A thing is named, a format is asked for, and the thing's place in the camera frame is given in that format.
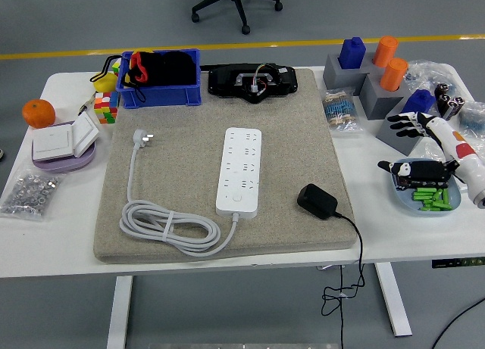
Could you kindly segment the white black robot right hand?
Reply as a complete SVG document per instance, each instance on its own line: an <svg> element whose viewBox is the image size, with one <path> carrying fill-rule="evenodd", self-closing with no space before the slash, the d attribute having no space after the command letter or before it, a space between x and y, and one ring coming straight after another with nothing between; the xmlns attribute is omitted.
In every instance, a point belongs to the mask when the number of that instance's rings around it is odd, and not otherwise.
<svg viewBox="0 0 485 349"><path fill-rule="evenodd" d="M468 188L468 197L484 208L484 162L467 141L447 121L421 112L407 112L387 118L398 137L431 137L443 151L446 161L380 161L377 165L391 173L401 190L409 188L445 188L456 176Z"/></svg>

